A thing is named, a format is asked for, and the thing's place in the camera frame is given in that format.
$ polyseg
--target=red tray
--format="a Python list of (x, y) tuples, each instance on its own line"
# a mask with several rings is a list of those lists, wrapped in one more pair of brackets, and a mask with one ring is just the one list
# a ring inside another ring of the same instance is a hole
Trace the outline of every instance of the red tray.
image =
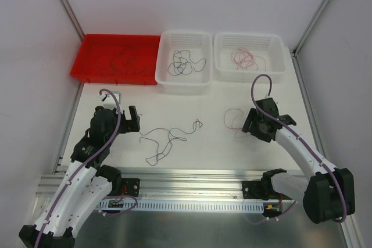
[(156, 85), (160, 36), (88, 34), (71, 69), (81, 82)]

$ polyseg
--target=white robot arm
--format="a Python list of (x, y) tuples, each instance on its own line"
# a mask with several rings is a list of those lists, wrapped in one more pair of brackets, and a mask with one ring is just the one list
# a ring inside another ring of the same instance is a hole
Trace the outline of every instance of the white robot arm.
[(261, 183), (249, 188), (249, 193), (259, 199), (268, 200), (273, 195), (282, 193), (303, 204), (307, 216), (314, 222), (327, 220), (344, 221), (347, 215), (355, 212), (354, 180), (347, 169), (338, 169), (315, 148), (312, 148), (296, 127), (296, 122), (289, 115), (279, 115), (273, 98), (255, 101), (252, 83), (252, 108), (242, 128), (242, 132), (266, 142), (276, 141), (295, 160), (303, 171), (306, 181), (290, 176), (282, 169), (263, 174)]
[(97, 204), (109, 194), (117, 196), (122, 192), (121, 171), (101, 164), (118, 134), (140, 131), (140, 117), (130, 106), (131, 120), (125, 118), (118, 92), (102, 89), (100, 98), (103, 106), (95, 108), (90, 128), (76, 144), (54, 197), (34, 225), (24, 225), (19, 233), (27, 248), (72, 248)]

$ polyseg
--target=black wire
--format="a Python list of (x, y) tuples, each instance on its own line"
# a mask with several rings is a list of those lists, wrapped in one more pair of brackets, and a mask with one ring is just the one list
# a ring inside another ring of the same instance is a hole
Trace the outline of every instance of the black wire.
[[(140, 137), (140, 139), (139, 139), (139, 142), (141, 142), (142, 139), (147, 139), (147, 140), (152, 141), (152, 142), (154, 142), (154, 143), (157, 144), (156, 154), (154, 156), (151, 156), (149, 158), (146, 158), (146, 162), (150, 166), (152, 166), (152, 167), (156, 166), (161, 159), (164, 159), (170, 153), (170, 151), (171, 151), (171, 149), (173, 147), (173, 142), (172, 141), (183, 141), (183, 142), (186, 142), (187, 141), (187, 138), (173, 135), (172, 134), (172, 130), (179, 130), (179, 131), (181, 131), (182, 133), (184, 133), (186, 135), (191, 135), (191, 134), (193, 134), (196, 131), (196, 129), (198, 128), (198, 125), (199, 125), (199, 128), (202, 128), (203, 123), (201, 123), (198, 119), (196, 119), (196, 121), (194, 121), (192, 123), (192, 129), (193, 129), (192, 132), (185, 132), (185, 131), (179, 129), (178, 127), (173, 127), (173, 128), (171, 128), (169, 130), (168, 129), (165, 129), (165, 128), (155, 128), (155, 129), (153, 129), (153, 130), (151, 130), (151, 131), (149, 131), (149, 132), (147, 132), (145, 134), (142, 134), (141, 132), (139, 132), (142, 135), (142, 137)], [(146, 136), (146, 135), (148, 135), (148, 134), (150, 134), (150, 133), (152, 133), (152, 132), (154, 132), (156, 130), (165, 130), (165, 131), (168, 132), (168, 143), (166, 144), (166, 146), (164, 147), (164, 149), (161, 152), (159, 152), (160, 144), (159, 144), (158, 141), (156, 141), (154, 139), (151, 139), (151, 138), (144, 137), (144, 136)], [(152, 164), (150, 162), (150, 160), (153, 159), (153, 158), (155, 158), (155, 160), (156, 160), (156, 163), (155, 164)]]
[[(126, 52), (127, 53), (129, 52), (128, 53), (128, 58), (126, 60), (123, 60), (123, 55)], [(111, 60), (110, 60), (110, 62), (107, 66), (102, 67), (102, 65), (99, 64), (99, 59), (96, 60), (95, 65), (96, 65), (97, 68), (100, 69), (99, 72), (102, 75), (106, 75), (106, 76), (116, 76), (116, 75), (127, 76), (128, 74), (141, 74), (146, 69), (144, 67), (141, 71), (137, 71), (138, 65), (134, 63), (137, 59), (137, 55), (138, 55), (138, 49), (137, 48), (134, 48), (132, 46), (125, 46), (124, 49), (118, 55), (111, 58)], [(125, 73), (122, 71), (122, 69), (120, 67), (118, 67), (118, 65), (115, 64), (116, 59), (119, 59), (120, 64), (122, 66), (126, 66), (127, 71)], [(111, 73), (103, 73), (103, 70), (107, 71), (109, 69), (112, 70)]]
[[(188, 59), (182, 56), (182, 52), (188, 53)], [(195, 66), (199, 64), (201, 61), (204, 61), (203, 67), (198, 71)], [(188, 49), (184, 49), (183, 51), (174, 51), (173, 52), (173, 62), (169, 64), (168, 73), (172, 76), (179, 76), (179, 75), (190, 75), (192, 71), (201, 72), (203, 71), (206, 59), (202, 58), (198, 62), (193, 62), (191, 60), (191, 52)]]

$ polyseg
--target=wire on table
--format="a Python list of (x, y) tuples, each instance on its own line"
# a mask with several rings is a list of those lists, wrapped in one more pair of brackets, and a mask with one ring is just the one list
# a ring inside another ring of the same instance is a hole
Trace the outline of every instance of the wire on table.
[[(227, 125), (227, 124), (226, 124), (226, 114), (227, 114), (228, 112), (230, 112), (230, 111), (234, 111), (234, 110), (239, 111), (239, 114), (236, 115), (236, 116), (233, 118), (233, 120), (232, 120), (232, 122), (231, 122), (231, 125)], [(244, 112), (243, 112), (241, 109), (228, 109), (228, 110), (225, 112), (225, 114), (224, 114), (224, 124), (225, 124), (225, 127), (228, 128), (228, 129), (231, 129), (231, 130), (236, 131), (235, 134), (234, 134), (234, 138), (244, 138), (244, 137), (246, 137), (246, 136), (249, 136), (249, 135), (246, 135), (246, 134), (244, 134), (243, 136), (237, 136), (237, 135), (241, 132), (242, 127), (234, 127), (234, 121), (235, 121), (237, 118), (242, 117), (242, 116), (244, 116)]]
[[(186, 134), (186, 135), (191, 135), (193, 133), (195, 133), (195, 131), (197, 130), (197, 127), (199, 126), (199, 128), (202, 128), (203, 126), (203, 123), (200, 122), (198, 119), (196, 119), (196, 121), (194, 121), (192, 123), (192, 131), (191, 132), (185, 132), (181, 129), (179, 129), (178, 127), (173, 127), (171, 129), (165, 129), (165, 128), (155, 128), (145, 134), (142, 134), (141, 132), (139, 132), (142, 137), (140, 137), (139, 139), (139, 142), (141, 142), (142, 139), (146, 139), (148, 141), (152, 141), (154, 143), (157, 144), (157, 148), (156, 148), (156, 154), (154, 156), (151, 156), (149, 158), (146, 158), (146, 162), (154, 167), (158, 164), (158, 162), (161, 160), (161, 159), (164, 159), (166, 156), (168, 156), (168, 154), (170, 153), (170, 151), (172, 150), (172, 147), (173, 147), (173, 141), (183, 141), (183, 142), (186, 142), (187, 141), (187, 138), (185, 137), (181, 137), (181, 136), (175, 136), (174, 134), (172, 134), (172, 131), (173, 130), (179, 130), (181, 131), (182, 133)], [(158, 141), (154, 140), (154, 139), (151, 139), (151, 138), (147, 138), (147, 137), (144, 137), (146, 135), (149, 135), (150, 133), (154, 132), (154, 131), (157, 131), (157, 130), (164, 130), (164, 131), (167, 131), (168, 132), (168, 143), (166, 144), (166, 146), (164, 147), (164, 149), (160, 152), (159, 149), (160, 149), (160, 144)]]

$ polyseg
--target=white plastic basket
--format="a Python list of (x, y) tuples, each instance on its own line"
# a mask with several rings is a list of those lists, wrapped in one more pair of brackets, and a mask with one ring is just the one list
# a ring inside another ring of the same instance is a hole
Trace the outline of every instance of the white plastic basket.
[(265, 73), (277, 82), (285, 72), (284, 44), (277, 35), (217, 33), (214, 61), (223, 81), (252, 82)]
[(156, 61), (156, 82), (169, 93), (202, 93), (212, 82), (212, 49), (209, 33), (163, 32)]

